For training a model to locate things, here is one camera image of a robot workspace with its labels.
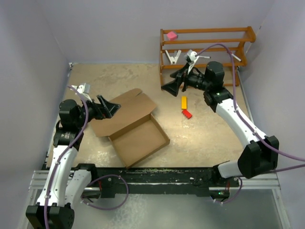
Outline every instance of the red block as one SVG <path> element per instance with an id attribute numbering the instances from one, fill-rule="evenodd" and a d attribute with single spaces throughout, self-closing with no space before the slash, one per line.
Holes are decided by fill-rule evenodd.
<path id="1" fill-rule="evenodd" d="M 184 116 L 187 117 L 188 119 L 190 119 L 192 117 L 192 114 L 190 112 L 188 112 L 187 110 L 183 110 L 182 114 L 184 114 Z"/>

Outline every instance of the pink block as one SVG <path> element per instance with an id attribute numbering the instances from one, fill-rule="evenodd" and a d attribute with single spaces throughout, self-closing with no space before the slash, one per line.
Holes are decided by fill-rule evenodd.
<path id="1" fill-rule="evenodd" d="M 170 41 L 173 41 L 178 38 L 178 34 L 175 33 L 174 31 L 169 32 L 168 34 L 166 34 L 166 36 L 167 39 L 169 39 Z"/>

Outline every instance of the cardboard box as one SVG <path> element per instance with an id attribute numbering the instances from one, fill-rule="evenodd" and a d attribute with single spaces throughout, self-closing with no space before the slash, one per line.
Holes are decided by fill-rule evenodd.
<path id="1" fill-rule="evenodd" d="M 109 138 L 127 168 L 169 144 L 169 137 L 151 114 L 157 105 L 141 89 L 132 89 L 111 102 L 121 105 L 113 118 L 90 124 L 97 137 Z"/>

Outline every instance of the cable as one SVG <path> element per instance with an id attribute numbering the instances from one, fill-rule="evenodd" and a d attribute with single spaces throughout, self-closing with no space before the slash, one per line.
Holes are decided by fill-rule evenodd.
<path id="1" fill-rule="evenodd" d="M 229 198 L 226 201 L 217 201 L 216 199 L 213 199 L 213 202 L 217 202 L 217 203 L 220 203 L 220 204 L 227 204 L 227 203 L 230 203 L 231 201 L 233 201 L 240 194 L 240 192 L 242 191 L 242 187 L 243 187 L 243 180 L 240 177 L 237 177 L 237 179 L 239 179 L 239 181 L 240 181 L 239 189 L 237 190 L 235 195 L 232 196 L 232 198 Z"/>
<path id="2" fill-rule="evenodd" d="M 285 157 L 288 157 L 290 159 L 293 159 L 293 160 L 297 160 L 297 161 L 305 161 L 305 158 L 301 158 L 301 157 L 297 157 L 297 156 L 293 156 L 293 155 L 290 155 L 290 154 L 287 154 L 281 150 L 278 150 L 272 146 L 270 146 L 269 144 L 267 144 L 261 137 L 260 135 L 257 133 L 257 131 L 255 129 L 252 128 L 252 126 L 242 117 L 242 115 L 239 113 L 239 110 L 237 109 L 237 103 L 236 103 L 236 86 L 235 86 L 235 66 L 234 66 L 234 59 L 233 59 L 233 56 L 231 54 L 231 51 L 229 50 L 229 48 L 227 46 L 225 46 L 224 44 L 221 44 L 221 43 L 216 43 L 216 44 L 213 44 L 209 47 L 207 47 L 206 49 L 203 49 L 201 50 L 199 53 L 197 53 L 196 56 L 200 55 L 201 53 L 203 53 L 204 51 L 206 51 L 207 49 L 213 47 L 213 46 L 216 46 L 216 45 L 220 45 L 220 46 L 223 46 L 229 56 L 230 56 L 230 59 L 231 59 L 231 63 L 232 63 L 232 72 L 233 72 L 233 104 L 234 104 L 234 109 L 238 115 L 238 117 L 242 120 L 242 122 L 255 134 L 255 136 L 269 149 L 271 149 L 272 151 L 282 155 L 282 156 L 285 156 Z"/>
<path id="3" fill-rule="evenodd" d="M 230 182 L 229 181 L 227 182 L 227 185 L 225 186 L 224 190 L 226 191 L 227 189 L 228 189 L 228 191 L 230 191 Z"/>
<path id="4" fill-rule="evenodd" d="M 99 188 L 100 188 L 100 191 L 102 191 L 102 182 L 99 180 Z"/>
<path id="5" fill-rule="evenodd" d="M 283 171 L 287 171 L 287 170 L 291 170 L 291 169 L 296 169 L 296 168 L 302 168 L 302 167 L 305 167 L 305 164 L 298 165 L 298 166 L 291 166 L 291 167 L 287 167 L 287 168 L 280 168 L 280 169 L 270 170 L 270 171 L 268 171 L 268 172 L 266 172 L 264 174 L 283 172 Z"/>
<path id="6" fill-rule="evenodd" d="M 85 198 L 85 199 L 89 200 L 91 203 L 93 203 L 93 201 L 89 197 L 87 197 L 85 195 L 82 195 L 81 198 Z"/>
<path id="7" fill-rule="evenodd" d="M 126 202 L 128 196 L 129 196 L 129 188 L 128 188 L 127 182 L 121 176 L 118 176 L 118 175 L 115 175 L 115 174 L 104 175 L 102 177 L 99 177 L 99 178 L 95 179 L 91 183 L 89 183 L 88 186 L 93 185 L 96 181 L 99 181 L 99 180 L 107 178 L 107 177 L 118 177 L 119 179 L 121 179 L 124 182 L 124 184 L 126 186 L 126 197 L 123 200 L 123 202 L 121 204 L 119 204 L 118 206 L 115 206 L 115 207 L 112 207 L 112 208 L 102 208 L 102 207 L 99 207 L 99 206 L 96 206 L 96 205 L 92 205 L 89 202 L 85 203 L 86 205 L 88 205 L 88 206 L 90 206 L 92 208 L 99 209 L 99 210 L 110 211 L 110 210 L 115 210 L 115 209 L 121 207 Z"/>
<path id="8" fill-rule="evenodd" d="M 76 138 L 67 146 L 67 148 L 65 148 L 65 150 L 63 151 L 62 154 L 60 154 L 60 156 L 58 157 L 57 159 L 57 162 L 55 165 L 54 165 L 54 169 L 51 173 L 51 176 L 50 176 L 50 180 L 49 180 L 49 183 L 48 183 L 48 187 L 47 187 L 47 191 L 46 191 L 46 200 L 44 202 L 44 208 L 43 208 L 43 217 L 44 217 L 44 224 L 45 224 L 45 227 L 46 229 L 50 229 L 49 227 L 49 224 L 48 224 L 48 213 L 47 213 L 47 209 L 48 209 L 48 203 L 49 203 L 49 195 L 50 195 L 50 192 L 51 192 L 51 186 L 52 186 L 52 183 L 54 181 L 54 176 L 55 176 L 55 173 L 56 173 L 56 170 L 57 170 L 57 167 L 62 159 L 62 157 L 66 154 L 66 152 L 74 145 L 74 143 L 81 137 L 82 133 L 84 132 L 86 126 L 87 126 L 87 123 L 88 123 L 88 117 L 89 117 L 89 112 L 88 112 L 88 106 L 86 104 L 86 101 L 82 98 L 81 94 L 75 89 L 73 88 L 72 86 L 69 86 L 68 85 L 68 88 L 72 89 L 81 99 L 81 102 L 82 104 L 84 105 L 85 107 L 85 113 L 86 113 L 86 116 L 85 116 L 85 122 L 84 122 L 84 125 L 83 127 L 81 128 L 81 131 L 78 133 L 78 135 L 76 136 Z"/>

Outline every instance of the wooden shelf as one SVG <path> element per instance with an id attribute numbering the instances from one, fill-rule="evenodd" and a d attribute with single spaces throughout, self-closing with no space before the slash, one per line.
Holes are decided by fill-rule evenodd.
<path id="1" fill-rule="evenodd" d="M 200 39 L 200 40 L 175 40 L 175 41 L 165 41 L 164 35 L 175 31 L 177 34 L 179 33 L 207 33 L 207 32 L 244 32 L 242 38 L 229 38 L 229 39 Z M 246 66 L 247 59 L 244 54 L 244 44 L 246 42 L 255 42 L 256 35 L 251 26 L 248 27 L 238 27 L 238 28 L 210 28 L 210 29 L 182 29 L 182 30 L 160 30 L 160 56 L 159 56 L 159 74 L 160 74 L 160 85 L 163 85 L 163 76 L 162 71 L 163 69 L 180 69 L 183 65 L 180 64 L 164 64 L 163 61 L 163 54 L 165 53 L 165 49 L 163 48 L 164 45 L 171 45 L 171 44 L 196 44 L 196 43 L 238 43 L 237 47 L 230 47 L 229 50 L 234 52 L 236 56 L 238 56 L 242 61 L 239 62 L 234 59 L 235 71 L 237 71 L 238 66 Z M 199 52 L 201 49 L 194 49 L 191 48 L 195 52 Z M 168 53 L 173 53 L 177 50 L 181 50 L 182 53 L 188 52 L 190 49 L 166 49 Z M 210 48 L 206 50 L 206 52 L 226 52 L 225 48 Z M 230 62 L 223 62 L 224 67 L 232 67 L 232 63 Z M 206 67 L 206 63 L 197 64 L 196 67 L 204 68 Z M 239 78 L 236 75 L 236 86 L 239 86 Z"/>

